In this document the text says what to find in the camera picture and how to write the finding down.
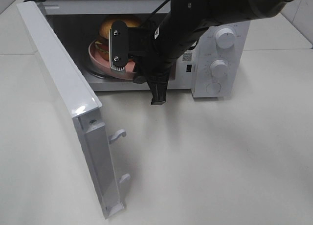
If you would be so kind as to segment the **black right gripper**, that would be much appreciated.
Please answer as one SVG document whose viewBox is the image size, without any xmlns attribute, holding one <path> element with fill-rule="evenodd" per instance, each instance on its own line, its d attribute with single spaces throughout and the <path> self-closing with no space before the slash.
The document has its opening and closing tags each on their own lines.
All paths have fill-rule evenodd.
<svg viewBox="0 0 313 225">
<path fill-rule="evenodd" d="M 198 19 L 165 17 L 159 25 L 129 27 L 129 57 L 135 61 L 136 84 L 148 83 L 152 105 L 166 102 L 173 63 L 198 40 Z"/>
</svg>

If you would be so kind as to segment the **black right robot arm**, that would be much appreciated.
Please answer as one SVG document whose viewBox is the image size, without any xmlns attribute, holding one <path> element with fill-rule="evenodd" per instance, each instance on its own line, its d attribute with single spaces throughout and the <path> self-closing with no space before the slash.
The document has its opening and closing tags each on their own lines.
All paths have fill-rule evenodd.
<svg viewBox="0 0 313 225">
<path fill-rule="evenodd" d="M 173 63 L 210 27 L 276 16 L 293 0 L 170 0 L 170 12 L 151 29 L 129 28 L 134 83 L 147 83 L 162 105 Z"/>
</svg>

